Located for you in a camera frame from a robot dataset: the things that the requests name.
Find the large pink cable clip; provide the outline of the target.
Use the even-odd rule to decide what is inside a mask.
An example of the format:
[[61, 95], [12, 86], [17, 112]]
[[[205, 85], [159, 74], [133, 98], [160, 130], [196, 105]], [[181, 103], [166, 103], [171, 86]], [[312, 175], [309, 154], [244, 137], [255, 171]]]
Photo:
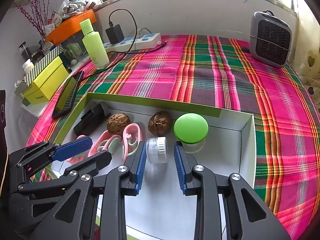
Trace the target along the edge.
[[89, 150], [88, 156], [91, 157], [100, 151], [108, 151], [111, 154], [114, 154], [119, 147], [121, 140], [122, 137], [120, 135], [104, 131]]

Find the small pink cable clip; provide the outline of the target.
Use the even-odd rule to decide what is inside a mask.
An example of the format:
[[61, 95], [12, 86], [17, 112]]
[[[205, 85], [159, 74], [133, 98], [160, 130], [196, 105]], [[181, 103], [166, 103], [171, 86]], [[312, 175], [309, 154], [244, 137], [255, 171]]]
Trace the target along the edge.
[[127, 125], [123, 130], [123, 162], [128, 156], [137, 152], [139, 143], [143, 140], [143, 133], [136, 123]]

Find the large brown walnut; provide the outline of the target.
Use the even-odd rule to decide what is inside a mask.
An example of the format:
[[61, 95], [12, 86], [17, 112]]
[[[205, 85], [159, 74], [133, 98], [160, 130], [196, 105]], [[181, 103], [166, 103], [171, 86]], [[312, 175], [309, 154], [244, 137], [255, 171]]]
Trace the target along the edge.
[[107, 130], [111, 134], [122, 135], [123, 130], [131, 123], [128, 115], [117, 113], [109, 117], [107, 121]]

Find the small white jar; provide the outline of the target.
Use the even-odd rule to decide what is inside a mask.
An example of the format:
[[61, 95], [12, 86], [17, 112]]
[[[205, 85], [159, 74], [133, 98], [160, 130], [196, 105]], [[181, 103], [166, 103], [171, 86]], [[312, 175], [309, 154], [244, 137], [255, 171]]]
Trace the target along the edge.
[[151, 164], [168, 162], [168, 143], [166, 137], [150, 138], [146, 141], [146, 156]]

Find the green mushroom suction hook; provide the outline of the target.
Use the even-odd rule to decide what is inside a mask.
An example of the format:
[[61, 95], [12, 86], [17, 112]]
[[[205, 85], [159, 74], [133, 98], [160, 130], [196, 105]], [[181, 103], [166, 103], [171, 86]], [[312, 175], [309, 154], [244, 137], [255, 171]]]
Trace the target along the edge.
[[199, 152], [209, 132], [205, 118], [196, 113], [187, 113], [180, 116], [174, 123], [174, 134], [182, 143], [186, 153]]

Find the black silver charger device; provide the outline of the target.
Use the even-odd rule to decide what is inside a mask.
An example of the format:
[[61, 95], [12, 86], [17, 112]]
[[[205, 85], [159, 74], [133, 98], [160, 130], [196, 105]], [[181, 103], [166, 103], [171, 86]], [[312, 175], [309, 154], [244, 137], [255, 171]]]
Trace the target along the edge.
[[110, 114], [106, 102], [98, 103], [93, 109], [85, 113], [75, 125], [73, 128], [75, 135], [77, 137], [80, 135], [89, 136]]

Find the black smartphone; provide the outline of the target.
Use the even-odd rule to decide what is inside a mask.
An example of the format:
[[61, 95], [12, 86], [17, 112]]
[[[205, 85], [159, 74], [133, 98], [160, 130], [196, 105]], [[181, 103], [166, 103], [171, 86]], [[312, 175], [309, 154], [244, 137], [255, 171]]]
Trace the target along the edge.
[[68, 114], [72, 110], [73, 103], [75, 101], [79, 84], [83, 75], [84, 71], [82, 70], [72, 75], [65, 81], [54, 107], [52, 119], [56, 120]]

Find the small walnut in box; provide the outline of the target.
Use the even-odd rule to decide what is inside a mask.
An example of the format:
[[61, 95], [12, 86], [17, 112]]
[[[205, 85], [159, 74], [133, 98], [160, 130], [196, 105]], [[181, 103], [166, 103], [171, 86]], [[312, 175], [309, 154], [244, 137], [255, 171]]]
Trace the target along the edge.
[[164, 137], [172, 128], [173, 119], [166, 111], [155, 113], [148, 122], [149, 132], [156, 137]]

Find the clear plastic storage bin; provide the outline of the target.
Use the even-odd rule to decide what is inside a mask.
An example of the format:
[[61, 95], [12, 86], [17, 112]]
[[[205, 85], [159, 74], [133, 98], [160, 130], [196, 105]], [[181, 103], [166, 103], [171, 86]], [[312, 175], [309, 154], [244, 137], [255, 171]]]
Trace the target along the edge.
[[87, 53], [82, 42], [83, 38], [84, 35], [82, 31], [79, 31], [61, 43], [63, 47], [63, 54], [68, 61], [72, 62], [76, 60], [80, 62], [86, 57]]

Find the green lotion bottle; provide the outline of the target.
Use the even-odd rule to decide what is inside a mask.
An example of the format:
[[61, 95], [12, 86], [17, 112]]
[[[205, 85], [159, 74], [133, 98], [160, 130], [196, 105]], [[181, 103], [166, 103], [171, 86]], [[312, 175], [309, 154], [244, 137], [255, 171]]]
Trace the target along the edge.
[[84, 34], [82, 42], [89, 58], [94, 63], [96, 69], [104, 69], [109, 65], [110, 61], [100, 34], [97, 31], [94, 31], [90, 19], [80, 22], [80, 27]]

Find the white power strip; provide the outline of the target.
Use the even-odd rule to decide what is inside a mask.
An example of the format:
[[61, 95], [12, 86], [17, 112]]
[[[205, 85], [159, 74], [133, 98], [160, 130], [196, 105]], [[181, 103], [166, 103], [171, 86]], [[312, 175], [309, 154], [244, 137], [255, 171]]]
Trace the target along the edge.
[[117, 44], [111, 44], [110, 42], [107, 42], [104, 44], [104, 48], [107, 53], [111, 51], [127, 52], [131, 46], [131, 50], [153, 49], [162, 42], [160, 33], [143, 35], [140, 38], [136, 38], [134, 43], [133, 40], [134, 37], [128, 37]]

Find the red berry branches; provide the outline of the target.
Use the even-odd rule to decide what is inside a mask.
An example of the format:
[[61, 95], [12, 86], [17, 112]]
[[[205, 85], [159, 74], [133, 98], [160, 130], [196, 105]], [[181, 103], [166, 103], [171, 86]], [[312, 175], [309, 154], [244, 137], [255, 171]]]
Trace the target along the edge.
[[45, 38], [46, 32], [44, 26], [49, 23], [49, 5], [50, 0], [24, 0], [30, 7], [30, 12], [24, 8], [23, 1], [16, 1], [13, 6], [16, 7], [28, 22], [36, 28], [42, 38]]

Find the plaid pink green bedsheet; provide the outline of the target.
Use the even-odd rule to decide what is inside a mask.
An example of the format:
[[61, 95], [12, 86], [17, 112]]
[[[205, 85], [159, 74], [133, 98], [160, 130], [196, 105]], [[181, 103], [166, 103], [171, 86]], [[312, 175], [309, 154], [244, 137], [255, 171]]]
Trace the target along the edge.
[[247, 42], [201, 35], [165, 36], [156, 52], [111, 58], [116, 66], [83, 71], [76, 99], [86, 93], [141, 96], [254, 115], [255, 191], [292, 239], [306, 232], [319, 208], [319, 112], [289, 67], [280, 69], [242, 51]]

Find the floral cream curtain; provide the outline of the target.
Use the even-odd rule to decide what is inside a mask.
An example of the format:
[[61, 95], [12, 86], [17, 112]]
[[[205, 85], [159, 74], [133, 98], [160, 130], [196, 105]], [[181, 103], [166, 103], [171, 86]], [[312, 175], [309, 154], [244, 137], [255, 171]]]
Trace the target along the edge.
[[293, 0], [298, 15], [292, 68], [315, 104], [319, 104], [319, 23], [304, 0]]

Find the grey small space heater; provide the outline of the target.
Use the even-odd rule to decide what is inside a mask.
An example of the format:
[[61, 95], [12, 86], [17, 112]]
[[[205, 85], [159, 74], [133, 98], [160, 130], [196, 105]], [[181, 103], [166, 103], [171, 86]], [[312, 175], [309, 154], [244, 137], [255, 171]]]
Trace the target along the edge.
[[281, 68], [287, 63], [291, 50], [290, 26], [270, 10], [253, 13], [249, 52], [258, 61]]

